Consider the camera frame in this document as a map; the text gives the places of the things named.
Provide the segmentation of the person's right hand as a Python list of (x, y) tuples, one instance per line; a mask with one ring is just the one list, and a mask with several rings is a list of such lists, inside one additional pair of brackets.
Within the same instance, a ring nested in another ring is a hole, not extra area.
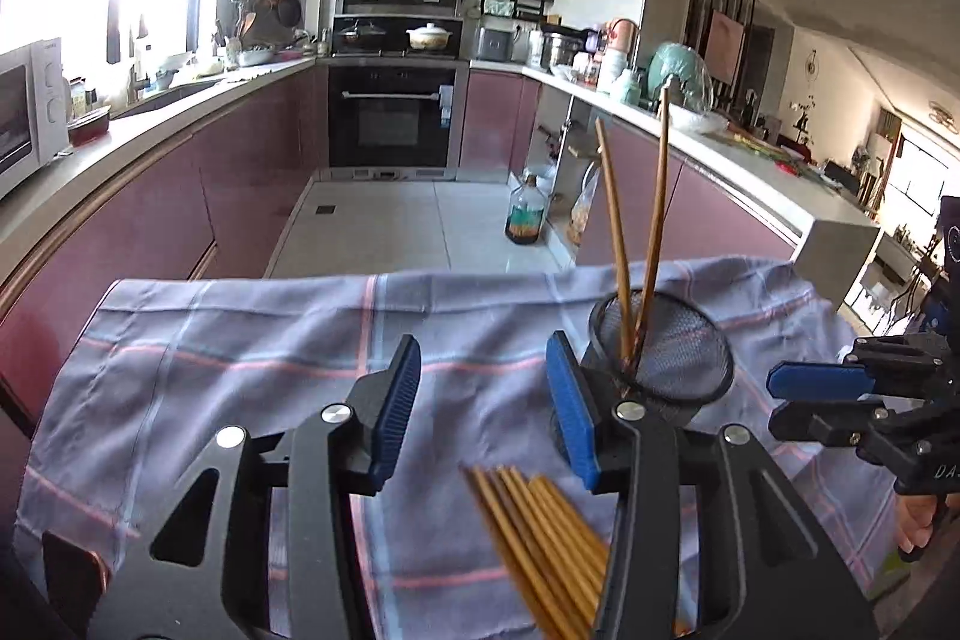
[(940, 528), (946, 528), (957, 513), (957, 494), (897, 495), (895, 541), (900, 559), (921, 559)]

